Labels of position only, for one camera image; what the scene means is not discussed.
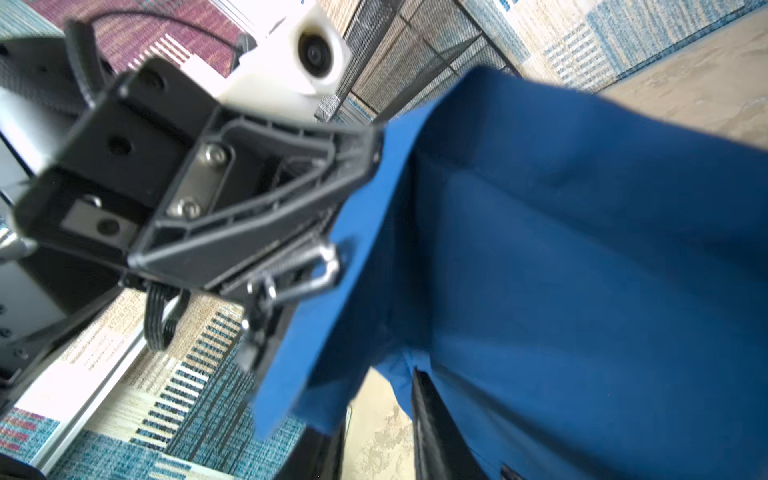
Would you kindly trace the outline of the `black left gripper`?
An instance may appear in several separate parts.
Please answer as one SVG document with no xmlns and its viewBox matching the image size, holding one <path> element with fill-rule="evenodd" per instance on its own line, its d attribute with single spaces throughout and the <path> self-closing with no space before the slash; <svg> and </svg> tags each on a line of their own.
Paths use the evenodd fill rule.
<svg viewBox="0 0 768 480">
<path fill-rule="evenodd" d="M 15 227 L 148 279 L 246 282 L 320 242 L 380 164 L 375 126 L 255 116 L 206 125 L 217 106 L 163 59 L 117 76 L 16 203 Z"/>
</svg>

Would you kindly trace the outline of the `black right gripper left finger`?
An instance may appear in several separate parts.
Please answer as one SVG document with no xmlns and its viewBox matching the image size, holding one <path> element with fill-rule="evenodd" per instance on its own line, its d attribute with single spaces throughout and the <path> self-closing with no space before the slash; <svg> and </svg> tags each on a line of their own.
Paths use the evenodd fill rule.
<svg viewBox="0 0 768 480">
<path fill-rule="evenodd" d="M 345 416 L 332 435 L 306 427 L 273 479 L 339 480 L 342 476 L 347 429 L 348 416 Z"/>
</svg>

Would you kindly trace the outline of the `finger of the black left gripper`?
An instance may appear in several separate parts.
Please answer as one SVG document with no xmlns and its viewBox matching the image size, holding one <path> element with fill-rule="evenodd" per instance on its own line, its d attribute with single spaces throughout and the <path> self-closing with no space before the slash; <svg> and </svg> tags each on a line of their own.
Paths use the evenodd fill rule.
<svg viewBox="0 0 768 480">
<path fill-rule="evenodd" d="M 221 297 L 245 307 L 243 345 L 237 354 L 243 371 L 266 371 L 290 323 L 287 315 L 338 283 L 341 255 L 328 237 L 336 216 L 335 209 L 322 212 L 218 288 Z"/>
</svg>

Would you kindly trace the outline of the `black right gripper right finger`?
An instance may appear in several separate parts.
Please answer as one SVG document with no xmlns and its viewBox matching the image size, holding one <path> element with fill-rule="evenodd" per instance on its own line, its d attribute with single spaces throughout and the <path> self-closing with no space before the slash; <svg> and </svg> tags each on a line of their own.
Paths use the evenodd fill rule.
<svg viewBox="0 0 768 480">
<path fill-rule="evenodd" d="M 488 478 L 426 372 L 413 372 L 411 403 L 417 479 Z"/>
</svg>

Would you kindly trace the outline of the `blue zip jacket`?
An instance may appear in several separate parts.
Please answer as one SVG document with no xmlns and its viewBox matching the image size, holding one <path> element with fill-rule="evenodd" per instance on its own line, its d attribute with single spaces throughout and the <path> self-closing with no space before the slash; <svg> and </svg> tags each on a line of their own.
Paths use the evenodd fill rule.
<svg viewBox="0 0 768 480">
<path fill-rule="evenodd" d="M 392 121 L 251 401 L 426 372 L 487 479 L 767 475 L 767 154 L 488 68 Z"/>
</svg>

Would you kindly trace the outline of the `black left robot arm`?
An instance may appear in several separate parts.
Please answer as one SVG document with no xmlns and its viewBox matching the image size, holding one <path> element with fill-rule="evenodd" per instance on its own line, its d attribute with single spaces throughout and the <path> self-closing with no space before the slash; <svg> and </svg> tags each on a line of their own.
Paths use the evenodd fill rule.
<svg viewBox="0 0 768 480">
<path fill-rule="evenodd" d="M 383 135 L 367 126 L 273 119 L 216 101 L 166 60 L 101 84 L 90 27 L 5 45 L 1 61 L 58 92 L 77 120 L 52 164 L 10 206 L 20 238 L 1 279 L 1 409 L 10 411 L 125 288 L 147 293 L 147 340 L 164 349 L 174 296 L 243 306 L 297 302 L 336 284 L 326 231 L 375 174 Z"/>
</svg>

